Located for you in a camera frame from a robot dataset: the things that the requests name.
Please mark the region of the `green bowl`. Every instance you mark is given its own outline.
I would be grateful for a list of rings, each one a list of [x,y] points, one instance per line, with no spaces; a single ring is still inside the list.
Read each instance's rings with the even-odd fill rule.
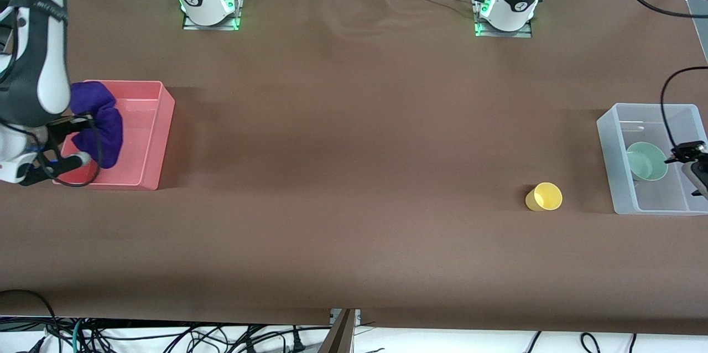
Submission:
[[[634,181],[658,181],[668,173],[668,159],[655,144],[637,142],[626,150],[630,172]]]

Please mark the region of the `purple cloth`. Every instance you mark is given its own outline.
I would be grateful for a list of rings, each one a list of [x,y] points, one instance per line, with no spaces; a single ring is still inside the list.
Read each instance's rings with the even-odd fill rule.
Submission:
[[[84,129],[72,137],[74,146],[88,152],[101,168],[116,166],[123,143],[122,116],[116,108],[116,98],[99,81],[76,82],[70,85],[69,108],[75,115],[90,113],[98,129]]]

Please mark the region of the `yellow cup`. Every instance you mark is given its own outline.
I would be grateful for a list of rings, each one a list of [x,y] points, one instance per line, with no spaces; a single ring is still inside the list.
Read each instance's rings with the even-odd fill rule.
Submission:
[[[539,183],[526,195],[524,202],[529,210],[556,210],[563,203],[563,194],[555,184]]]

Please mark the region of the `clear plastic bin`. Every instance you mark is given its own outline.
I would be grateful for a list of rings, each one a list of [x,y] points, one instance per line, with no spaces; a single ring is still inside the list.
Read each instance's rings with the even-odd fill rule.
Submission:
[[[677,143],[708,143],[700,113],[693,104],[665,105],[666,116]],[[616,103],[599,119],[597,129],[605,161],[613,208],[620,215],[708,215],[708,200],[692,196],[694,186],[683,174],[680,162],[668,164],[658,181],[634,181],[626,150],[630,144],[647,142],[671,157],[672,146],[662,120],[660,105]]]

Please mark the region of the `pink plastic bin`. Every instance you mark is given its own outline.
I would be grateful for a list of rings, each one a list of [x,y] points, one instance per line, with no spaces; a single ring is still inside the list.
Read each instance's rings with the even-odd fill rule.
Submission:
[[[114,166],[101,169],[89,189],[154,191],[169,139],[175,100],[161,81],[88,80],[71,86],[69,108],[102,110],[98,125],[112,111],[121,114],[122,146]]]

